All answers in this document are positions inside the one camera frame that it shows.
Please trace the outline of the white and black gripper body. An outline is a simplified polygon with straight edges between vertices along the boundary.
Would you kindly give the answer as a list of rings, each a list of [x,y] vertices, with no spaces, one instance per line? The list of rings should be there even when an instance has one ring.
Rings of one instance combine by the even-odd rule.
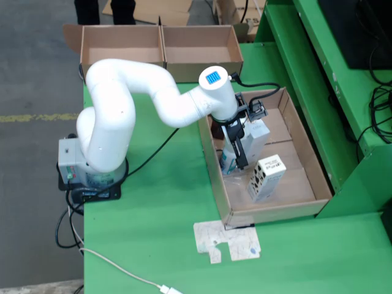
[[[239,115],[230,124],[211,117],[211,133],[213,138],[247,138],[250,136],[250,121],[248,115]]]

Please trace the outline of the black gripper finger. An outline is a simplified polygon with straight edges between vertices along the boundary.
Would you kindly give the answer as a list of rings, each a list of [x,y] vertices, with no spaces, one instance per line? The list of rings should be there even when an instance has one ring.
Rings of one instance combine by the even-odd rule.
[[[239,136],[236,136],[231,144],[236,156],[236,165],[240,170],[243,170],[248,165],[248,161]]]

